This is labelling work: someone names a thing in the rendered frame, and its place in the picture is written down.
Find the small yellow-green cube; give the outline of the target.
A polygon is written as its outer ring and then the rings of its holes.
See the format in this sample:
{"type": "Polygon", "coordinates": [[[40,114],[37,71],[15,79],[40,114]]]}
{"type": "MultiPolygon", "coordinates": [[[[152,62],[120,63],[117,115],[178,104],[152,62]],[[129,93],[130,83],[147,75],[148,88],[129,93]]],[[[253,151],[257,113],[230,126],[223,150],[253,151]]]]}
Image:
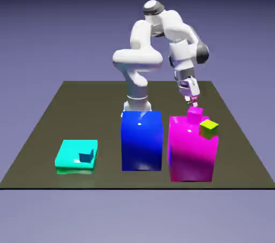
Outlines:
{"type": "Polygon", "coordinates": [[[199,135],[205,139],[211,140],[218,134],[219,124],[211,121],[210,119],[205,119],[199,125],[199,135]]]}

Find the small blue cube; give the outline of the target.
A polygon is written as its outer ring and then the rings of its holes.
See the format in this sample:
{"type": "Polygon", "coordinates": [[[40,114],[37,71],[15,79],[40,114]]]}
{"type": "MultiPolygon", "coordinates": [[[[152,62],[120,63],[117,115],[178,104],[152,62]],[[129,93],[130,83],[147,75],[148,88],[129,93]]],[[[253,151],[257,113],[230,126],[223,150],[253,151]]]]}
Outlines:
{"type": "Polygon", "coordinates": [[[90,163],[93,160],[94,151],[93,149],[89,153],[79,153],[79,161],[90,163]]]}

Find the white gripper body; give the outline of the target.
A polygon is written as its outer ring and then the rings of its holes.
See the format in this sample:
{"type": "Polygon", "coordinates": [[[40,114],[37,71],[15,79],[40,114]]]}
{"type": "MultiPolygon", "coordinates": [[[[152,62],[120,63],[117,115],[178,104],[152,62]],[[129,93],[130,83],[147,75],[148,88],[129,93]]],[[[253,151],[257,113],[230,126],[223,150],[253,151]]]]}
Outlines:
{"type": "Polygon", "coordinates": [[[177,82],[179,92],[183,96],[197,97],[200,95],[200,89],[197,80],[193,76],[177,82]]]}

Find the large blue box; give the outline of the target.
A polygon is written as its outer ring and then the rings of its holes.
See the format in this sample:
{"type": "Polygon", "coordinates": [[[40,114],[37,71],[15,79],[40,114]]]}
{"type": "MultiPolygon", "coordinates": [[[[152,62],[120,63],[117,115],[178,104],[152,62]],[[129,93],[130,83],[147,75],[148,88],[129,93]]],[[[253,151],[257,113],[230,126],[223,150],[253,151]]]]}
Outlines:
{"type": "Polygon", "coordinates": [[[162,169],[163,122],[160,111],[125,111],[121,119],[123,171],[162,169]]]}

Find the large magenta box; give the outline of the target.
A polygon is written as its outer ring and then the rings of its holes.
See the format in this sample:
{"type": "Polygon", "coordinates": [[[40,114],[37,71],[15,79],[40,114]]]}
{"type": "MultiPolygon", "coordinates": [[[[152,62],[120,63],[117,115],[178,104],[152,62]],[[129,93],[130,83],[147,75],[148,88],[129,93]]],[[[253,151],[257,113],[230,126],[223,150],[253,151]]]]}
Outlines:
{"type": "Polygon", "coordinates": [[[213,179],[219,136],[199,134],[200,123],[186,116],[171,116],[168,131],[168,166],[171,182],[210,182],[213,179]]]}

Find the large cyan box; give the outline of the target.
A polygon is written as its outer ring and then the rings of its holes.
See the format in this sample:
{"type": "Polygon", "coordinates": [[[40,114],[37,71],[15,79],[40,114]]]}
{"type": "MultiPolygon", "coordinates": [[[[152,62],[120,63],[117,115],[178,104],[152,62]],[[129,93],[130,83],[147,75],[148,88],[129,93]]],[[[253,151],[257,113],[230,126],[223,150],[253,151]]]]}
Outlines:
{"type": "Polygon", "coordinates": [[[93,174],[98,155],[98,140],[63,140],[55,158],[57,174],[93,174]],[[94,157],[90,163],[80,162],[79,153],[89,153],[94,157]]]}

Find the small magenta cube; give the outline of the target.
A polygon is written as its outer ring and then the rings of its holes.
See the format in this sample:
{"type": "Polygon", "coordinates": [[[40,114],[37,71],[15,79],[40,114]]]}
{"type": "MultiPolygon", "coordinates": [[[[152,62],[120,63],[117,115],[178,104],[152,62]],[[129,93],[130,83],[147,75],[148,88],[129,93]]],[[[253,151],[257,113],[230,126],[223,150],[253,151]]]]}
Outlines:
{"type": "Polygon", "coordinates": [[[203,108],[191,106],[187,111],[187,121],[191,124],[199,124],[202,120],[203,108]]]}

